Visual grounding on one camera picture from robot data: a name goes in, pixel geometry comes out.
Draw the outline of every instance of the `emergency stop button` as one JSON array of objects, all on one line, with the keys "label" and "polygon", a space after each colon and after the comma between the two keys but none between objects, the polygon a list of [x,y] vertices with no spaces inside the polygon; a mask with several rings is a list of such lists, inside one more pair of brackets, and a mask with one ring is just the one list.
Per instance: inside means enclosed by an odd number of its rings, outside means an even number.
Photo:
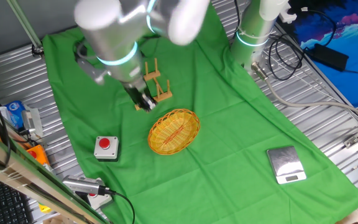
[{"label": "emergency stop button", "polygon": [[37,159],[37,153],[34,151],[29,151],[29,154],[34,157],[34,159]]},{"label": "emergency stop button", "polygon": [[110,140],[107,139],[107,138],[102,138],[100,139],[99,141],[99,146],[102,148],[102,149],[108,149],[110,147]]}]

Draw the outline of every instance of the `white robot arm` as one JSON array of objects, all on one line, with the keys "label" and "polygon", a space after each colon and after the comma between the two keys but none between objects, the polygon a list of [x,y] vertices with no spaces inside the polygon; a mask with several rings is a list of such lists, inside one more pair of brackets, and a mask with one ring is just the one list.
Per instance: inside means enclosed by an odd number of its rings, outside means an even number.
[{"label": "white robot arm", "polygon": [[[276,18],[288,0],[252,0],[243,13],[231,52],[249,68],[259,59]],[[104,76],[119,80],[140,108],[149,111],[157,104],[143,79],[137,40],[147,33],[187,45],[198,35],[209,0],[79,0],[74,17],[104,70],[95,70],[84,58],[78,65],[94,81]]]},{"label": "white robot arm", "polygon": [[137,40],[148,32],[187,45],[201,29],[209,0],[80,0],[74,17],[105,70],[95,75],[83,58],[78,64],[102,84],[105,75],[119,80],[135,104],[146,111],[156,102],[143,79]]}]

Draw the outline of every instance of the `green cloth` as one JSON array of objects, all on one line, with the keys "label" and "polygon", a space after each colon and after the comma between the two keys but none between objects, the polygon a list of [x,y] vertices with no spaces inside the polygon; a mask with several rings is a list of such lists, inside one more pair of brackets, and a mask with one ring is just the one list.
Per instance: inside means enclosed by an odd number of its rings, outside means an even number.
[{"label": "green cloth", "polygon": [[[347,177],[262,93],[231,57],[219,17],[210,6],[201,33],[185,47],[150,39],[142,50],[173,97],[153,111],[136,111],[121,84],[95,84],[77,66],[79,29],[44,38],[53,94],[78,162],[89,178],[131,200],[136,223],[329,223],[358,207],[358,190]],[[155,94],[153,81],[149,82]],[[197,137],[171,156],[147,144],[150,128],[176,108],[194,111]],[[118,162],[98,162],[96,136],[117,136]],[[306,180],[276,182],[266,151],[295,146]],[[115,198],[103,209],[114,223],[130,223],[128,203]]]}]

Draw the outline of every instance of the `white cable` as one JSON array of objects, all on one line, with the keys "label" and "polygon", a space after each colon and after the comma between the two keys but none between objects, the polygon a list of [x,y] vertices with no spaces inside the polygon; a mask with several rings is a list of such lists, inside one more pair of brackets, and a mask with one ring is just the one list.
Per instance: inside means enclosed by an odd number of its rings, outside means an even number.
[{"label": "white cable", "polygon": [[321,105],[339,106],[341,108],[351,110],[358,114],[358,109],[356,109],[352,106],[349,106],[349,105],[345,105],[343,103],[336,103],[336,102],[291,103],[291,102],[285,101],[276,93],[276,91],[273,89],[272,84],[270,83],[270,81],[268,79],[266,79],[265,82],[266,82],[267,87],[270,89],[272,94],[277,98],[277,100],[285,105],[293,106],[293,107],[309,107],[309,106],[321,106]]}]

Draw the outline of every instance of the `wicker basket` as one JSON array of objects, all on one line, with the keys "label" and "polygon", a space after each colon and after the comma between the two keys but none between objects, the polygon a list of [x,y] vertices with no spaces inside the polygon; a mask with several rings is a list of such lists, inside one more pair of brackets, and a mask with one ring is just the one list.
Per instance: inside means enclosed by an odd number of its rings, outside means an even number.
[{"label": "wicker basket", "polygon": [[149,132],[149,146],[160,155],[172,155],[186,148],[197,136],[200,121],[187,109],[176,109],[160,118]]}]

